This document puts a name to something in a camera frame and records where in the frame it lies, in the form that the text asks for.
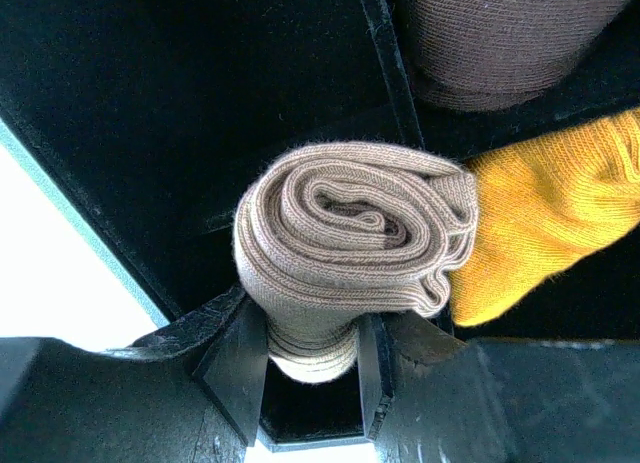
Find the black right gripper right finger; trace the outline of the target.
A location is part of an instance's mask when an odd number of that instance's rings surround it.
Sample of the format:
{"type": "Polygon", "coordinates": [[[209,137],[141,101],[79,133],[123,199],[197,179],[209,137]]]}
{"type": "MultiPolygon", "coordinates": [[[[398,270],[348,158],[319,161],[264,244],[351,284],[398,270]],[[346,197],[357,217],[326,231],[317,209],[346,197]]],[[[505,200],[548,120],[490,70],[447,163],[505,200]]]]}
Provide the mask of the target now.
{"type": "Polygon", "coordinates": [[[381,462],[639,458],[635,342],[462,342],[412,313],[358,329],[363,430],[381,462]]]}

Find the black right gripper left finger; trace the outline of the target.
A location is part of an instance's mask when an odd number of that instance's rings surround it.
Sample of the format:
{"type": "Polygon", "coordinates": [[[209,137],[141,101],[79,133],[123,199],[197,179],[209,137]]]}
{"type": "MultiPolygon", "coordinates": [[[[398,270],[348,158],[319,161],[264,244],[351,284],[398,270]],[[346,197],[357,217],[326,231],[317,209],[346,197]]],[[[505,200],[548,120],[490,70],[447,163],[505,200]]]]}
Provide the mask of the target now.
{"type": "Polygon", "coordinates": [[[132,345],[1,342],[5,462],[240,462],[256,441],[265,319],[240,287],[132,345]]]}

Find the tan ribbed sock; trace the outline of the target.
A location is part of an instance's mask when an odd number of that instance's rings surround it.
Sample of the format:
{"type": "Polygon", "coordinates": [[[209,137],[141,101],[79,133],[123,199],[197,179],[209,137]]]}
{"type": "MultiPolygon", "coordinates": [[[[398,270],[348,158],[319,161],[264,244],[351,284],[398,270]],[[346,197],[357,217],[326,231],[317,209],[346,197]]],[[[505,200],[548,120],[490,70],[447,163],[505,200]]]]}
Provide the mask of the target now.
{"type": "Polygon", "coordinates": [[[333,142],[279,157],[242,196],[233,227],[270,359],[293,380],[329,382],[357,360],[361,316],[438,315],[478,219],[474,175],[429,153],[333,142]]]}

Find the mustard yellow striped-cuff sock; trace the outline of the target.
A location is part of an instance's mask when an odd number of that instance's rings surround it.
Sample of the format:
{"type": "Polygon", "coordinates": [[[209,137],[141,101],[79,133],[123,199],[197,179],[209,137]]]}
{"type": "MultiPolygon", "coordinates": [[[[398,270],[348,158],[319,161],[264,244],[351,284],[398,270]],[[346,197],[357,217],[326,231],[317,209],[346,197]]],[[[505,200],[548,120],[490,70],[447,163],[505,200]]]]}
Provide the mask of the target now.
{"type": "Polygon", "coordinates": [[[471,257],[450,275],[458,326],[500,317],[639,224],[636,108],[483,153],[467,166],[480,217],[471,257]]]}

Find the dark brown striped-cuff sock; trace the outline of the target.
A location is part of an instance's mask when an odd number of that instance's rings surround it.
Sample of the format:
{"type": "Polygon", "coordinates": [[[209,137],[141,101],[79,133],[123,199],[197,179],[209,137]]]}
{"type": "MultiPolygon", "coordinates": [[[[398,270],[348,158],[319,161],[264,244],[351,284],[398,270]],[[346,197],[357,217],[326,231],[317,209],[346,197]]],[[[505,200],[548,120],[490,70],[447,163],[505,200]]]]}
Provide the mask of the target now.
{"type": "Polygon", "coordinates": [[[631,0],[404,0],[414,94],[493,111],[558,84],[631,0]]]}

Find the black storage box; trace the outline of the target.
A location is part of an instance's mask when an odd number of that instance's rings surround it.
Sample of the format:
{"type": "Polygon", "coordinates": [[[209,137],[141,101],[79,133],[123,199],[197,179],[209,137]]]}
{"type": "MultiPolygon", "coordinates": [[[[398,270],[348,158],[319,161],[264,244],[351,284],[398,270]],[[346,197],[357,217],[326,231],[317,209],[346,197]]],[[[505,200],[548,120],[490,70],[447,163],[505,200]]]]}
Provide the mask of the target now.
{"type": "MultiPolygon", "coordinates": [[[[493,111],[419,99],[407,29],[404,0],[1,0],[1,120],[164,328],[241,288],[235,207],[286,150],[386,140],[464,160],[639,103],[639,0],[558,84],[493,111]]],[[[639,346],[638,297],[632,232],[500,323],[463,330],[449,309],[426,321],[462,342],[639,346]]],[[[267,356],[259,441],[275,451],[372,443],[358,357],[309,385],[267,356]]]]}

